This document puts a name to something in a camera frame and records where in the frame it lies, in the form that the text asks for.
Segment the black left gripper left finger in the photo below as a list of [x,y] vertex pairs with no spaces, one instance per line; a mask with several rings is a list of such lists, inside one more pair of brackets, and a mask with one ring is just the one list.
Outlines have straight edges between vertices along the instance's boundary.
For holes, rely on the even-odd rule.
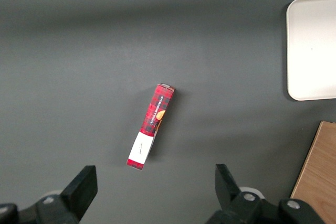
[[58,194],[36,203],[37,223],[79,223],[98,192],[94,165],[85,166]]

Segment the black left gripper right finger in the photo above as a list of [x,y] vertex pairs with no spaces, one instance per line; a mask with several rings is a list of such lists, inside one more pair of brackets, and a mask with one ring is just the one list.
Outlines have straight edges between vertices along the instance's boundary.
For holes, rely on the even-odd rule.
[[221,210],[207,223],[280,223],[278,208],[259,191],[238,187],[225,164],[216,165],[215,191]]

